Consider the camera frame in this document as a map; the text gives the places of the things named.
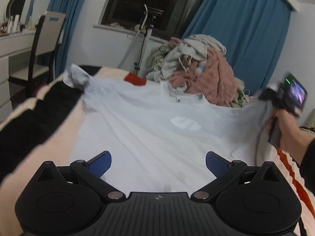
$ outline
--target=curtain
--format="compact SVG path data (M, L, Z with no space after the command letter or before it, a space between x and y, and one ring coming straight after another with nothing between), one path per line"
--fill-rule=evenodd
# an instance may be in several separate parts
M276 67L291 11L285 0L204 0L183 38L207 34L219 40L235 77L254 94Z
M60 75L65 70L69 45L83 3L84 0L50 0L48 5L48 11L63 12L66 14L66 20L63 26L63 40L62 44L58 46L55 59L56 76Z

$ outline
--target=blue gripper pad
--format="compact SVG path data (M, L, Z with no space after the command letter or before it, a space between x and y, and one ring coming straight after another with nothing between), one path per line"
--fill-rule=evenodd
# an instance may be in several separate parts
M220 177L230 169L230 162L214 152L206 155L206 166L216 177Z
M87 169L100 178L111 167L111 153L103 151L86 163Z

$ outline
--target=pile of clothes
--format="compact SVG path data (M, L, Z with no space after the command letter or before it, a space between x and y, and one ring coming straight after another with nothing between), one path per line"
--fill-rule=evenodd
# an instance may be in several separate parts
M234 78L225 54L226 48L209 35L197 34L184 40L172 37L167 45L152 49L146 78L169 80L178 91L202 92L212 104L241 108L249 99L244 83Z

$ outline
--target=white desk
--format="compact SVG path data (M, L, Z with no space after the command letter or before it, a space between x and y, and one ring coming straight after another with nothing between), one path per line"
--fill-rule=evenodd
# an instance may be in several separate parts
M12 112L9 89L9 61L18 63L20 58L27 60L31 51L35 31L24 30L22 33L0 37L0 122Z

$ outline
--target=device screen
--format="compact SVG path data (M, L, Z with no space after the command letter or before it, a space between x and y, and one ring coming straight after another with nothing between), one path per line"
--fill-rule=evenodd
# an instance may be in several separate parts
M291 80L289 95L296 104L300 105L300 107L302 106L306 98L305 90L293 79Z

